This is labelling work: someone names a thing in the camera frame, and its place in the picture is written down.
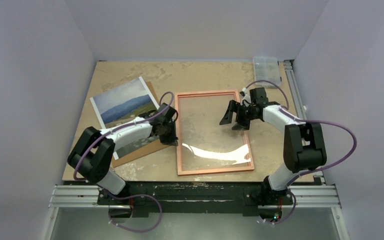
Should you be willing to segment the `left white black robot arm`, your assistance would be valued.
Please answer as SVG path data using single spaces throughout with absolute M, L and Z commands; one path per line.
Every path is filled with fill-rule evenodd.
M 84 180 L 109 192 L 118 205 L 129 199 L 127 183 L 110 169 L 113 154 L 134 142 L 158 137 L 161 144 L 176 146 L 177 110 L 166 103 L 159 109 L 140 114 L 133 120 L 112 128 L 86 128 L 68 156 L 67 163 Z

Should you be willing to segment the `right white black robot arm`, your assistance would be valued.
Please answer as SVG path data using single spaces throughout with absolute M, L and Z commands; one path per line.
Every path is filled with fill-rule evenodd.
M 327 162 L 322 127 L 319 123 L 306 123 L 288 116 L 276 101 L 231 100 L 220 125 L 234 122 L 232 130 L 249 130 L 251 121 L 261 120 L 283 134 L 283 164 L 266 176 L 255 200 L 274 203 L 287 194 L 288 186 L 304 171 L 316 170 Z

